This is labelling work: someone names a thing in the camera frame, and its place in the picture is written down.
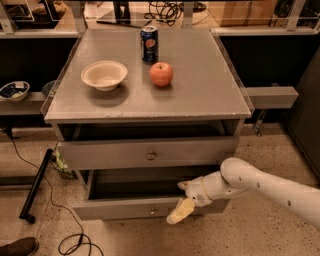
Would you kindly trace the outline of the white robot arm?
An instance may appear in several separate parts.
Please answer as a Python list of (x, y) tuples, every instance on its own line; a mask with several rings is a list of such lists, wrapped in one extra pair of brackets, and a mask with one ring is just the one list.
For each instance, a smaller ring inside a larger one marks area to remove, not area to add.
[(256, 191), (315, 227), (320, 227), (319, 189), (268, 174), (239, 158), (227, 158), (219, 171), (179, 182), (178, 187), (185, 191), (186, 197), (180, 199), (176, 208), (167, 216), (169, 224), (187, 218), (196, 207)]

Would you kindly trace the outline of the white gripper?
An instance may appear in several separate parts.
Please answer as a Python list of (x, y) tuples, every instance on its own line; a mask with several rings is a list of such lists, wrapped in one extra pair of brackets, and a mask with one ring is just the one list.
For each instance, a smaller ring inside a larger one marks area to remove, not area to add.
[(185, 191), (188, 198), (179, 199), (176, 208), (167, 216), (166, 221), (170, 224), (177, 224), (193, 213), (195, 205), (204, 207), (212, 203), (204, 189), (203, 177), (191, 181), (178, 182), (180, 190)]

